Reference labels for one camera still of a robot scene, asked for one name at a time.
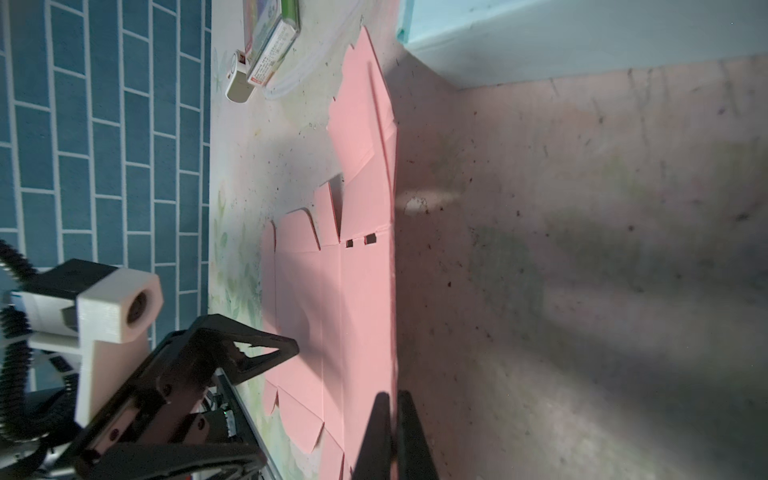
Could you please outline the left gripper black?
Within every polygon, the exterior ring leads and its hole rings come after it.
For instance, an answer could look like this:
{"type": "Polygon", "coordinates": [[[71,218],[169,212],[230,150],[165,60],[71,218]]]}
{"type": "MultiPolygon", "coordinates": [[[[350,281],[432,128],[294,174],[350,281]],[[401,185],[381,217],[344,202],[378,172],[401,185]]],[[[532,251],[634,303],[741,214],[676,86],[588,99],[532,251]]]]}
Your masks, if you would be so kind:
{"type": "Polygon", "coordinates": [[[232,440],[225,415],[202,411],[203,400],[217,370],[239,385],[299,353],[292,338],[201,316],[163,342],[56,464],[78,479],[249,479],[266,466],[265,453],[232,440]]]}

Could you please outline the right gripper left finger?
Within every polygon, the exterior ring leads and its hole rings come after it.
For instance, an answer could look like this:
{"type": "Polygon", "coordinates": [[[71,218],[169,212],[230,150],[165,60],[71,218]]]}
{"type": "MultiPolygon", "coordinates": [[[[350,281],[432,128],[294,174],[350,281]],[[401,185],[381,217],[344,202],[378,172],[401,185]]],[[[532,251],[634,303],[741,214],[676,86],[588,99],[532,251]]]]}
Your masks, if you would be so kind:
{"type": "Polygon", "coordinates": [[[359,455],[352,471],[353,480],[389,480],[392,461],[390,397],[376,395],[359,455]]]}

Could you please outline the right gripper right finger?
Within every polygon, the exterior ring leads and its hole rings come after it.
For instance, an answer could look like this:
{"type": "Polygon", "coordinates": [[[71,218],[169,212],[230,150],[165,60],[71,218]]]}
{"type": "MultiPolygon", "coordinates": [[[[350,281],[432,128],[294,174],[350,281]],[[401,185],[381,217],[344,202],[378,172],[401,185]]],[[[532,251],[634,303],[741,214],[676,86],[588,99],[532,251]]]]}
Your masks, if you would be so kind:
{"type": "Polygon", "coordinates": [[[438,480],[412,395],[398,392],[397,469],[399,480],[438,480]]]}

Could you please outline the pink paper box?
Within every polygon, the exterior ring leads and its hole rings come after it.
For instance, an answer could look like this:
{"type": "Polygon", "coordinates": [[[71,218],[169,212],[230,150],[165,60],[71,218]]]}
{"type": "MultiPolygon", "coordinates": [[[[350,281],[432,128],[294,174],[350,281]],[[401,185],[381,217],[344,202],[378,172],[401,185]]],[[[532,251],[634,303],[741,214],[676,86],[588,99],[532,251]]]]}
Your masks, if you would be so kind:
{"type": "Polygon", "coordinates": [[[347,479],[375,397],[397,383],[398,131],[367,30],[345,53],[327,132],[341,189],[321,185],[312,210],[283,215],[262,236],[263,324],[299,347],[266,373],[262,404],[318,460],[317,478],[347,479]]]}

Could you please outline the light blue paper box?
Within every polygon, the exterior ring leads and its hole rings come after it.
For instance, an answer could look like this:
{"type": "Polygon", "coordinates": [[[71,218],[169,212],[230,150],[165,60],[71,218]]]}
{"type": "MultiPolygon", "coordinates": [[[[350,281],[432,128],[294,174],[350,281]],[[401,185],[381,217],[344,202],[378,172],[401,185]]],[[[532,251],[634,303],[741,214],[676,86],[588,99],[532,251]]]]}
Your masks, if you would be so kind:
{"type": "Polygon", "coordinates": [[[755,1],[403,1],[396,38],[457,88],[767,51],[755,1]]]}

